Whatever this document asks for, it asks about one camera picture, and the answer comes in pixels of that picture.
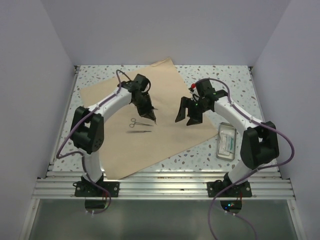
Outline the steel hemostat forceps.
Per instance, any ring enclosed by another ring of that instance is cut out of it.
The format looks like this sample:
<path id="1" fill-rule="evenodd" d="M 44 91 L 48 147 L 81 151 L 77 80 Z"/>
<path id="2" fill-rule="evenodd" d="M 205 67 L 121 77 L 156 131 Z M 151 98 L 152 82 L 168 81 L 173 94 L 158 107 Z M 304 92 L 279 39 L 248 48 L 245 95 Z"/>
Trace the steel hemostat forceps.
<path id="1" fill-rule="evenodd" d="M 136 118 L 131 118 L 129 127 L 134 128 L 135 126 L 147 126 L 147 127 L 152 127 L 152 124 L 148 123 L 143 123 L 143 122 L 138 122 Z"/>

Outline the steel scalpel handle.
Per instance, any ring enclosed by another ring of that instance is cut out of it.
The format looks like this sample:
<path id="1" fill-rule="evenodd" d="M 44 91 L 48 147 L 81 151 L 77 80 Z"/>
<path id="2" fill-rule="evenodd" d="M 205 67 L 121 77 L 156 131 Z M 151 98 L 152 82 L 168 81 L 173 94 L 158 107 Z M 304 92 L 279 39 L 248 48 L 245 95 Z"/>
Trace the steel scalpel handle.
<path id="1" fill-rule="evenodd" d="M 128 130 L 127 134 L 142 134 L 142 133 L 151 133 L 151 130 Z"/>

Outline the beige cloth drape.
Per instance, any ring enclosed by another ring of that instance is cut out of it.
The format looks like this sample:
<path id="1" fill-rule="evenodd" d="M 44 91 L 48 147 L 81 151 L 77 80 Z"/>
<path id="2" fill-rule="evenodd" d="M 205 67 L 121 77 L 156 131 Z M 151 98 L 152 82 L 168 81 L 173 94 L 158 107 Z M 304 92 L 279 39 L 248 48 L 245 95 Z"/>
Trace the beige cloth drape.
<path id="1" fill-rule="evenodd" d="M 203 122 L 187 126 L 187 119 L 175 122 L 181 97 L 190 95 L 172 60 L 167 58 L 128 73 L 137 74 L 151 82 L 149 95 L 155 111 L 156 124 L 141 118 L 133 104 L 121 108 L 104 124 L 104 141 L 99 159 L 110 180 L 119 180 L 135 172 L 197 146 L 218 133 L 208 117 Z M 131 118 L 153 126 L 129 127 Z M 129 134 L 126 131 L 152 131 Z"/>

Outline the clear suture packet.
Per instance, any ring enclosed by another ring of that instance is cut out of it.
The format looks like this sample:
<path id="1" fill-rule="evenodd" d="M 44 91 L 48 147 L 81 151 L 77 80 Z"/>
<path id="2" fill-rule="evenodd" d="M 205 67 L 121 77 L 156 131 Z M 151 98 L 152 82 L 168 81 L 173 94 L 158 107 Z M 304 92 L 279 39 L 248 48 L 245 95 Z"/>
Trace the clear suture packet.
<path id="1" fill-rule="evenodd" d="M 220 135 L 220 146 L 219 149 L 220 150 L 226 150 L 226 136 L 228 134 L 221 134 Z"/>

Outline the green scalpel blade packet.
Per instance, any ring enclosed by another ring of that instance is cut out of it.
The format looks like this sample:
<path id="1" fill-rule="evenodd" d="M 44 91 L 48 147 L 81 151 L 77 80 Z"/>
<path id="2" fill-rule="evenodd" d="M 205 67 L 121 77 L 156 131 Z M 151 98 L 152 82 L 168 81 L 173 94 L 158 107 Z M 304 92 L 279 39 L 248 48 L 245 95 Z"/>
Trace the green scalpel blade packet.
<path id="1" fill-rule="evenodd" d="M 229 152 L 235 152 L 235 138 L 231 135 L 226 136 L 225 150 Z"/>

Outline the metal instrument tray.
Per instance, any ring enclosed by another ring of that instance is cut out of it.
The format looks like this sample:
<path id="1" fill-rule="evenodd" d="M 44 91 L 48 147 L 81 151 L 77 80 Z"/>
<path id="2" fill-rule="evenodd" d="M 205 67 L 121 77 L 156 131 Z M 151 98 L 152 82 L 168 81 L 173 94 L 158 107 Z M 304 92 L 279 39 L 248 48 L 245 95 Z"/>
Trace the metal instrument tray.
<path id="1" fill-rule="evenodd" d="M 216 157 L 224 161 L 233 161 L 236 152 L 237 131 L 229 123 L 221 122 L 218 128 Z"/>

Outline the white gauze pad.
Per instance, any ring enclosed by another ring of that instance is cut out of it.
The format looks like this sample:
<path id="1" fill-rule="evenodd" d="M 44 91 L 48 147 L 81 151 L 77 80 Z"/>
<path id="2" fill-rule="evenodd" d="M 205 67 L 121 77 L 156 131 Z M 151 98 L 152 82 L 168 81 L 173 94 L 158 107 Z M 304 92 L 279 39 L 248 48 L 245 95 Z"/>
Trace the white gauze pad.
<path id="1" fill-rule="evenodd" d="M 227 151 L 227 150 L 224 150 L 224 149 L 220 149 L 218 151 L 218 154 L 219 155 L 223 155 L 223 156 L 231 156 L 233 155 L 234 153 L 233 152 L 230 152 L 230 151 Z"/>

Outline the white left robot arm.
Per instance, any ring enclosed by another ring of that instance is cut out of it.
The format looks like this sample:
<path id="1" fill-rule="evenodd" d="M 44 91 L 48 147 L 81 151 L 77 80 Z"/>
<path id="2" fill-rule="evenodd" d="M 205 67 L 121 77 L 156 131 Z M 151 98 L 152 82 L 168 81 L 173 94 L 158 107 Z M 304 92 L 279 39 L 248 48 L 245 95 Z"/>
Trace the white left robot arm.
<path id="1" fill-rule="evenodd" d="M 156 121 L 149 90 L 151 81 L 137 74 L 133 80 L 119 81 L 116 89 L 89 107 L 78 107 L 73 115 L 70 139 L 80 149 L 82 179 L 88 181 L 86 190 L 92 196 L 103 193 L 104 177 L 99 160 L 99 149 L 105 139 L 105 122 L 121 108 L 133 104 L 140 117 Z"/>

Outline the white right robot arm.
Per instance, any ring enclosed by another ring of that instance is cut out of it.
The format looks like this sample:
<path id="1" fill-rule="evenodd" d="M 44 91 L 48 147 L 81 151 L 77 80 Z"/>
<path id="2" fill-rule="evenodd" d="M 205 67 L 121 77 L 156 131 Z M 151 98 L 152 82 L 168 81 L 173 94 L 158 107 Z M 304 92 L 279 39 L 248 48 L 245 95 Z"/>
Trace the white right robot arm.
<path id="1" fill-rule="evenodd" d="M 250 175 L 279 156 L 277 130 L 271 121 L 262 122 L 240 108 L 232 100 L 228 86 L 215 90 L 212 82 L 212 78 L 204 78 L 191 85 L 192 96 L 180 99 L 175 122 L 188 118 L 187 126 L 198 125 L 203 122 L 203 114 L 212 111 L 225 118 L 241 135 L 240 162 L 212 187 L 232 197 Z"/>

